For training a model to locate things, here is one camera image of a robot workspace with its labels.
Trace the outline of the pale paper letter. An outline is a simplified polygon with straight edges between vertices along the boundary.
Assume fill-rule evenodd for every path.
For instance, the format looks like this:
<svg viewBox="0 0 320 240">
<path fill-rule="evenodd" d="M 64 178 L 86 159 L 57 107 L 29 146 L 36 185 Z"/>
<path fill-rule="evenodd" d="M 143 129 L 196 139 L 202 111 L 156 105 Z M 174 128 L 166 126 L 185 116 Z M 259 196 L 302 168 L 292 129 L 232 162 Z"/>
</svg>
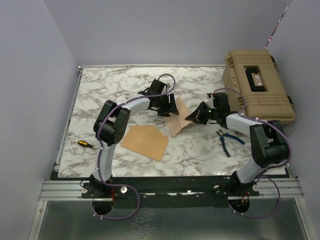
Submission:
<svg viewBox="0 0 320 240">
<path fill-rule="evenodd" d="M 165 118 L 166 125 L 171 133 L 171 137 L 176 136 L 181 129 L 191 123 L 190 120 L 185 120 L 185 118 L 188 117 L 191 113 L 189 112 L 186 103 L 180 96 L 175 100 L 175 103 L 179 115 L 172 114 L 170 117 Z"/>
</svg>

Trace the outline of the brown paper envelope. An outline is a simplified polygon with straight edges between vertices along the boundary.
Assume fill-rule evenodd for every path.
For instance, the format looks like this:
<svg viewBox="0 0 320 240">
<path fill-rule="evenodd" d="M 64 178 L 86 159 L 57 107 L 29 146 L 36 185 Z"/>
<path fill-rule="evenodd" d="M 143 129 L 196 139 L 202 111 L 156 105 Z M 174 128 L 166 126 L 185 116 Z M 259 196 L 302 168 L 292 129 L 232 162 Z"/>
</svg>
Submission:
<svg viewBox="0 0 320 240">
<path fill-rule="evenodd" d="M 160 162 L 169 138 L 154 125 L 133 125 L 121 141 L 121 147 Z"/>
</svg>

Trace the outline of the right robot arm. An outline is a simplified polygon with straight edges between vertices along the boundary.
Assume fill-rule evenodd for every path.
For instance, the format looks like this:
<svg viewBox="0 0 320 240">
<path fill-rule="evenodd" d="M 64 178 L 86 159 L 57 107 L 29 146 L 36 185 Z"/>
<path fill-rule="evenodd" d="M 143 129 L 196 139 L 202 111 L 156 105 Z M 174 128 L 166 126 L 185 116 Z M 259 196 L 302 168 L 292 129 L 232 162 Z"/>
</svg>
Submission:
<svg viewBox="0 0 320 240">
<path fill-rule="evenodd" d="M 242 113 L 231 111 L 228 96 L 224 92 L 210 94 L 208 102 L 200 105 L 185 120 L 206 125 L 214 121 L 220 127 L 239 132 L 250 139 L 251 159 L 232 173 L 228 187 L 236 196 L 247 191 L 257 177 L 266 171 L 281 167 L 291 158 L 290 146 L 278 120 L 251 119 Z"/>
</svg>

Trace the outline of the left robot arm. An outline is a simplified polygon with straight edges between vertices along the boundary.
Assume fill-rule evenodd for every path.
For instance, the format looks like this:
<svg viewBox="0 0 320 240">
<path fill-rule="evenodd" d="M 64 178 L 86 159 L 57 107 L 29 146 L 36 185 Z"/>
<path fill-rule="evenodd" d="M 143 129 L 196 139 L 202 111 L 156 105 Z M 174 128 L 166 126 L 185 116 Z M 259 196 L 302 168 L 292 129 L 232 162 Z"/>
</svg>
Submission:
<svg viewBox="0 0 320 240">
<path fill-rule="evenodd" d="M 145 90 L 122 103 L 112 100 L 104 103 L 93 126 L 99 152 L 88 183 L 81 186 L 84 191 L 82 198 L 114 198 L 116 194 L 124 195 L 130 190 L 139 195 L 133 186 L 112 183 L 115 149 L 125 135 L 130 117 L 147 110 L 156 111 L 161 117 L 169 117 L 170 113 L 179 114 L 172 93 L 175 86 L 175 78 L 165 73 L 154 79 Z"/>
</svg>

